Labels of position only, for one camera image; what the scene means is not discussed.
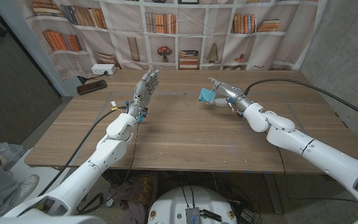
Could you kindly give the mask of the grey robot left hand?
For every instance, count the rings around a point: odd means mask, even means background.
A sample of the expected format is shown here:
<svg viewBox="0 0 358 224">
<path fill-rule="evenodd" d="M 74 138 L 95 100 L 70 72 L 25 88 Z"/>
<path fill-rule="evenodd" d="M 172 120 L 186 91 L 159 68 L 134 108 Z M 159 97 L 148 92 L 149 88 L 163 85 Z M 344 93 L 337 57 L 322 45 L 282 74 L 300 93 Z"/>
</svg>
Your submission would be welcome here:
<svg viewBox="0 0 358 224">
<path fill-rule="evenodd" d="M 159 72 L 160 70 L 148 70 L 138 81 L 134 89 L 132 100 L 127 107 L 127 114 L 138 119 L 141 111 L 151 101 L 152 94 L 159 84 Z"/>
</svg>

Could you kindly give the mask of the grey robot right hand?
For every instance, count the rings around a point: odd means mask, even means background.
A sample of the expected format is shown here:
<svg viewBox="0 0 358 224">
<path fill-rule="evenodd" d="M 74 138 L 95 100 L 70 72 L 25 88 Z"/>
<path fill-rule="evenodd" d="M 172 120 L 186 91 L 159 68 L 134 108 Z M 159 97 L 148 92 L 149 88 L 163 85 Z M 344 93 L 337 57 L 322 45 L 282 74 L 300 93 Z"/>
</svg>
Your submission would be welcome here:
<svg viewBox="0 0 358 224">
<path fill-rule="evenodd" d="M 223 98 L 214 98 L 213 100 L 208 100 L 206 102 L 207 105 L 228 105 L 239 116 L 243 116 L 247 107 L 253 103 L 250 99 L 248 99 L 248 97 L 245 96 L 244 92 L 240 90 L 240 88 L 218 81 L 212 77 L 209 77 L 209 80 L 213 83 L 211 91 L 215 92 L 217 95 L 222 95 Z"/>
</svg>

